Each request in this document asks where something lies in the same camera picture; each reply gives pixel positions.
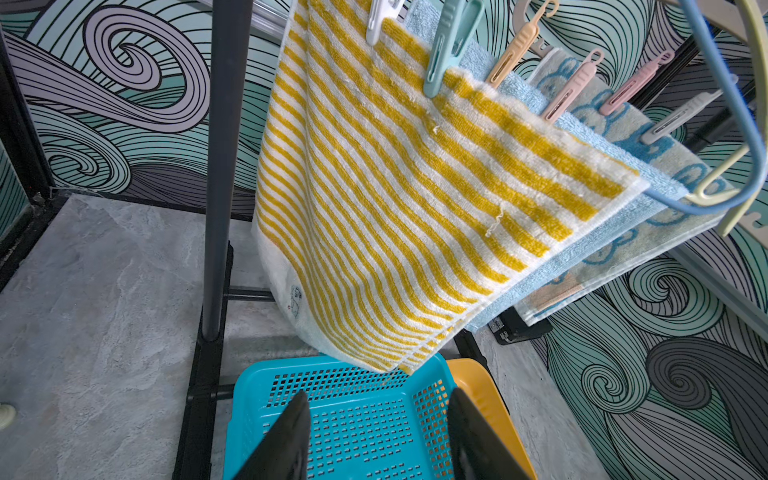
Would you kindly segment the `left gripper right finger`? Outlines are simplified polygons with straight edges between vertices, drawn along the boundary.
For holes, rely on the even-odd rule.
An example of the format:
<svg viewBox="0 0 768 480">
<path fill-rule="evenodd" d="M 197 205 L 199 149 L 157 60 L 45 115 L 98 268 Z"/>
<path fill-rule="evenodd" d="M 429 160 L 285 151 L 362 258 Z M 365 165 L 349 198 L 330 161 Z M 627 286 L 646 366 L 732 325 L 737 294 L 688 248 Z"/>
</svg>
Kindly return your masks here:
<svg viewBox="0 0 768 480">
<path fill-rule="evenodd" d="M 530 479 L 458 387 L 449 398 L 447 424 L 455 479 Z"/>
</svg>

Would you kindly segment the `pink wooden hanger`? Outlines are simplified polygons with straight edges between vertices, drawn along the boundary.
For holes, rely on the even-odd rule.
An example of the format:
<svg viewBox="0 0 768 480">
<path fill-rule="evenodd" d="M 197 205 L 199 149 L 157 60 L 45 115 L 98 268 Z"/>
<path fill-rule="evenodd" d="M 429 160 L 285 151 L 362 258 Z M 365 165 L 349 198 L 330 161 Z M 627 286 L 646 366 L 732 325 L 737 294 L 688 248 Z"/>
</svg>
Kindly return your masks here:
<svg viewBox="0 0 768 480">
<path fill-rule="evenodd" d="M 533 40 L 529 51 L 537 55 L 540 59 L 545 58 L 549 52 L 553 49 L 553 46 L 548 44 L 544 39 L 540 37 L 541 34 L 541 18 L 543 16 L 551 17 L 559 8 L 559 2 L 555 1 L 555 6 L 550 13 L 545 13 L 545 6 L 547 1 L 544 1 L 540 8 L 532 15 L 528 15 L 530 0 L 519 0 L 515 2 L 515 6 L 512 13 L 512 26 L 515 35 L 518 35 L 522 29 L 531 24 L 536 27 L 536 33 L 533 35 Z"/>
</svg>

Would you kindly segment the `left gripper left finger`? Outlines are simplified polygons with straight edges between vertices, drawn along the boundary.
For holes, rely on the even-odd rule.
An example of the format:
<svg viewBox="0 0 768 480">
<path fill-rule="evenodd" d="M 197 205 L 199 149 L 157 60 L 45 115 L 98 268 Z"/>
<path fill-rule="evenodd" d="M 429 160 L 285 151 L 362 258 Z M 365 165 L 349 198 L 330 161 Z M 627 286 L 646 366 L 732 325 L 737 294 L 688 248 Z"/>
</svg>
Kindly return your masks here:
<svg viewBox="0 0 768 480">
<path fill-rule="evenodd" d="M 306 480 L 311 425 L 308 396 L 300 390 L 234 478 Z"/>
</svg>

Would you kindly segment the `bunny pattern towel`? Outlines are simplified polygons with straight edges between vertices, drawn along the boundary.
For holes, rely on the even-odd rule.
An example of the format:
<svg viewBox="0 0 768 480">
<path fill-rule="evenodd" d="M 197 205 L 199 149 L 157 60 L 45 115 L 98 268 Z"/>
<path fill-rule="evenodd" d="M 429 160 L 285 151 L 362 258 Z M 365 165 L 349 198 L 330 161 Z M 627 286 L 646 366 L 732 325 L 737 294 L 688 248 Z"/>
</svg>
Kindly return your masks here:
<svg viewBox="0 0 768 480">
<path fill-rule="evenodd" d="M 641 173 L 652 190 L 682 200 L 709 174 L 709 167 L 669 136 L 651 145 L 643 144 L 641 137 L 653 122 L 629 104 L 607 116 L 600 114 L 600 106 L 612 94 L 608 85 L 594 78 L 569 112 L 628 154 L 626 164 Z M 688 215 L 646 194 L 639 195 L 606 221 L 608 231 L 597 239 L 595 250 L 520 300 L 515 308 L 527 325 L 533 325 L 641 263 L 714 227 L 720 218 L 718 214 Z"/>
</svg>

